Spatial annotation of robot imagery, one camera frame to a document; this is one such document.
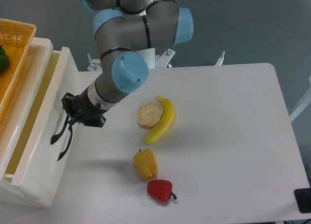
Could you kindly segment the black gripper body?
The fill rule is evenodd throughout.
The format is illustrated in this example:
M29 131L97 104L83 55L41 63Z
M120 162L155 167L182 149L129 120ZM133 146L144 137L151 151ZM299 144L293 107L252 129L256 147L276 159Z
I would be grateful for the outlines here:
M84 126L102 128L106 119L103 116L105 113L101 109L101 104L92 104L85 89L80 95L73 99L73 114L72 118L76 123L82 123Z

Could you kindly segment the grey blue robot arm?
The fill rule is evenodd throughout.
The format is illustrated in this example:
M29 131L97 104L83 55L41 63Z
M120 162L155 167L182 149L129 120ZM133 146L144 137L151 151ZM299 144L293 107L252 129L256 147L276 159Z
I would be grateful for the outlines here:
M81 94L65 94L65 125L102 127L103 114L148 77L140 50L169 46L192 38L193 18L176 0L80 0L95 13L93 34L102 74Z

